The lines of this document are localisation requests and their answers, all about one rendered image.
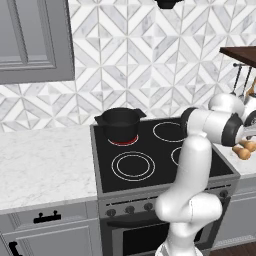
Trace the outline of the black cooking pot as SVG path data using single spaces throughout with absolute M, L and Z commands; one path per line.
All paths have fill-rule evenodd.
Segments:
M 112 108 L 95 116 L 107 139 L 115 143 L 128 143 L 138 135 L 140 120 L 146 114 L 139 108 Z

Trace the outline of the wooden spatula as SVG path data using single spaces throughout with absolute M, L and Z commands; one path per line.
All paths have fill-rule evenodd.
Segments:
M 249 95 L 254 93 L 255 85 L 256 85 L 256 77 L 254 78 L 254 81 L 253 81 L 251 87 L 246 92 L 245 101 L 244 101 L 245 103 L 247 102 Z

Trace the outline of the black and grey stove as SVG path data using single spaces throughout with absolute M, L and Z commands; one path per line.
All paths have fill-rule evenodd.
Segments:
M 140 120 L 138 135 L 128 143 L 115 143 L 107 139 L 103 129 L 95 122 L 90 128 L 92 151 L 96 172 L 98 209 L 100 219 L 110 206 L 121 207 L 130 203 L 136 212 L 144 209 L 142 203 L 151 202 L 155 211 L 157 198 L 174 183 L 179 155 L 185 133 L 181 116 L 168 119 Z M 205 191 L 218 196 L 222 204 L 219 219 L 201 228 L 194 238 L 194 245 L 203 256 L 208 256 L 220 224 L 238 182 L 238 173 L 212 145 L 212 162 Z M 226 198 L 219 193 L 228 191 Z

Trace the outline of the grey drawer front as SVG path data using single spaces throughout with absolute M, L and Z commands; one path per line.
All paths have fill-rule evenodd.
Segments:
M 256 177 L 240 179 L 234 192 L 234 196 L 240 196 L 256 191 Z
M 47 216 L 52 215 L 54 210 L 57 210 L 58 213 L 61 215 L 60 220 L 38 224 L 33 223 L 33 219 L 37 218 L 39 213 Z M 34 228 L 43 225 L 53 225 L 55 223 L 68 222 L 71 220 L 84 220 L 86 218 L 86 205 L 84 203 L 54 206 L 50 208 L 35 209 L 0 215 L 0 231 L 2 233 L 8 233 L 26 228 Z

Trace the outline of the oven door with window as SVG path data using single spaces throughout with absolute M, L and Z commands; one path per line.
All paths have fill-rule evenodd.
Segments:
M 121 207 L 122 212 L 117 211 L 118 207 L 110 206 L 109 209 L 115 209 L 116 215 L 109 217 L 105 210 L 103 217 L 100 219 L 101 241 L 103 256 L 154 256 L 158 247 L 165 241 L 169 231 L 169 224 L 161 221 L 158 224 L 147 225 L 139 228 L 113 228 L 107 225 L 109 218 L 115 218 L 123 215 L 132 215 L 125 212 L 127 206 L 132 206 L 130 203 Z

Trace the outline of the dark hanging metal utensil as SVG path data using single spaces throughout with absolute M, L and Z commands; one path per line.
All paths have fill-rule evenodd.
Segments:
M 245 89 L 246 89 L 246 86 L 247 86 L 247 83 L 248 83 L 248 80 L 249 80 L 249 77 L 250 77 L 250 74 L 251 74 L 251 70 L 252 70 L 252 67 L 249 66 L 248 68 L 248 73 L 247 73 L 247 76 L 246 76 L 246 79 L 245 79 L 245 83 L 244 83 L 244 86 L 243 86 L 243 90 L 242 90 L 242 93 L 239 95 L 239 99 L 244 102 L 244 98 L 245 98 Z
M 238 83 L 240 73 L 241 73 L 241 70 L 242 70 L 242 64 L 241 63 L 233 63 L 233 67 L 237 67 L 238 71 L 237 71 L 235 82 L 234 82 L 234 85 L 233 85 L 233 90 L 231 91 L 230 94 L 236 96 L 235 90 L 236 90 L 237 83 Z

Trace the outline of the grey base cupboard door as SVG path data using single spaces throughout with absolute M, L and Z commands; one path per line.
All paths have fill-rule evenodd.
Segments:
M 99 220 L 74 221 L 5 233 L 15 256 L 103 256 Z
M 256 242 L 256 195 L 234 196 L 216 236 L 213 249 Z

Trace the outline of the black range hood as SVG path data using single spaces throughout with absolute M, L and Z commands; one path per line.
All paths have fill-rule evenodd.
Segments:
M 181 2 L 183 0 L 155 0 L 160 9 L 168 9 L 171 10 L 176 3 Z

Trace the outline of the dark wooden shelf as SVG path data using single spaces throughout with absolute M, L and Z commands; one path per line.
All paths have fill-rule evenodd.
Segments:
M 256 68 L 256 46 L 221 47 L 219 52 Z

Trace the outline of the grey wall cupboard door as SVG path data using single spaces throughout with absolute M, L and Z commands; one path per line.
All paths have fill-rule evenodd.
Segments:
M 68 0 L 0 0 L 0 84 L 74 79 Z

